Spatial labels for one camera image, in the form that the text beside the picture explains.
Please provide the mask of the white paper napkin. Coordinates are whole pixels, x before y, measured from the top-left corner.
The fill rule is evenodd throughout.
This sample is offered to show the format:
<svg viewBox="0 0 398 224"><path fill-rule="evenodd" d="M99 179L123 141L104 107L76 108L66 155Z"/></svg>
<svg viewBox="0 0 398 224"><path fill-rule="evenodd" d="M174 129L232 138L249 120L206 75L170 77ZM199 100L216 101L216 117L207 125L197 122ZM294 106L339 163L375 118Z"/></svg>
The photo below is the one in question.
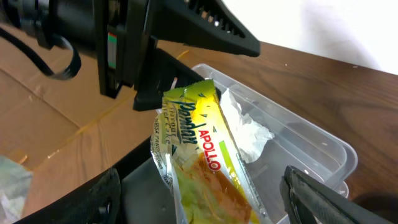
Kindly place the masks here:
<svg viewBox="0 0 398 224"><path fill-rule="evenodd" d="M243 115L241 105L229 88L221 95L220 106L243 161L257 161L266 143L274 139L274 133L254 121L248 113Z"/></svg>

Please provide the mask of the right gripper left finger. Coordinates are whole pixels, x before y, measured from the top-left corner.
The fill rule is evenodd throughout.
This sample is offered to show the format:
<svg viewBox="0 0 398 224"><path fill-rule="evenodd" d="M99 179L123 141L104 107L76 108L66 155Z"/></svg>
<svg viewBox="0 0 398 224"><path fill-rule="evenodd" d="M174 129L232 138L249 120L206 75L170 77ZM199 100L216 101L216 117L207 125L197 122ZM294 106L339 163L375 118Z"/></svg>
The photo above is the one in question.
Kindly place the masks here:
<svg viewBox="0 0 398 224"><path fill-rule="evenodd" d="M115 168L110 168L54 203L16 223L116 223L120 198L119 175Z"/></svg>

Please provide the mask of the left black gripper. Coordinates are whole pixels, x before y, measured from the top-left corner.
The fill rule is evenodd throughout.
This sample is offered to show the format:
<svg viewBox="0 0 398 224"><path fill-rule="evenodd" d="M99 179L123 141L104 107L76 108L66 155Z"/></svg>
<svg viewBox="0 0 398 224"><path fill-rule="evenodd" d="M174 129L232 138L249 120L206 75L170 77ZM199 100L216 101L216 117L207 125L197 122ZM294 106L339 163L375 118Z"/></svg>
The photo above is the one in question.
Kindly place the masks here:
<svg viewBox="0 0 398 224"><path fill-rule="evenodd" d="M156 48L156 38L229 54L260 54L259 41L220 0L94 0L93 16L100 93L116 98L122 86L133 87L136 111L161 108L172 84L179 88L204 80Z"/></svg>

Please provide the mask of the green yellow snack wrapper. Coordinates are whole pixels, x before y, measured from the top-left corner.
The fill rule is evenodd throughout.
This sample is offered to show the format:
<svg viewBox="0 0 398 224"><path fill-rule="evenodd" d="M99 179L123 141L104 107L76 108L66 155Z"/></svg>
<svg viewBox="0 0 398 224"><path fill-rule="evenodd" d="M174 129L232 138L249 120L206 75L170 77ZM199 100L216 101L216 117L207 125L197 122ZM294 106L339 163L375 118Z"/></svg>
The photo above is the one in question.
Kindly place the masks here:
<svg viewBox="0 0 398 224"><path fill-rule="evenodd" d="M270 223L219 105L213 80L169 90L150 150L177 223Z"/></svg>

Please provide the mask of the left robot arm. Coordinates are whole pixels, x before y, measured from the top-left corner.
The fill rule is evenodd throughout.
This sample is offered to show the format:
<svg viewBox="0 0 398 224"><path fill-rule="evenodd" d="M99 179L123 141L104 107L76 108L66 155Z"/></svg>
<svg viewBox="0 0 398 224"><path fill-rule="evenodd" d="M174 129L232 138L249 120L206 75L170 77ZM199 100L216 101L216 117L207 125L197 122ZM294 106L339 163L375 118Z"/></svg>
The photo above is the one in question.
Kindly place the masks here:
<svg viewBox="0 0 398 224"><path fill-rule="evenodd" d="M81 54L98 63L100 92L117 97L136 90L136 111L161 107L173 86L199 82L191 68L157 47L159 40L257 57L259 41L221 1L207 0L2 0L1 22L23 30L41 47L72 51L59 72L26 44L2 30L1 37L26 54L49 78L69 80L81 68Z"/></svg>

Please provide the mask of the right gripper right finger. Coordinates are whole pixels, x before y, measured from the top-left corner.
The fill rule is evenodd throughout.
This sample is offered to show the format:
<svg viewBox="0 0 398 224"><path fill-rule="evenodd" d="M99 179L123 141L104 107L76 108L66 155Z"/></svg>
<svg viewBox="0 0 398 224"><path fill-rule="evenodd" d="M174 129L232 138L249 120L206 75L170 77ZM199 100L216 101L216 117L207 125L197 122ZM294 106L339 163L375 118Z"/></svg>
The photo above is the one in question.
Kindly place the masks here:
<svg viewBox="0 0 398 224"><path fill-rule="evenodd" d="M293 224L394 223L394 194L365 194L344 198L294 166L285 169L280 193Z"/></svg>

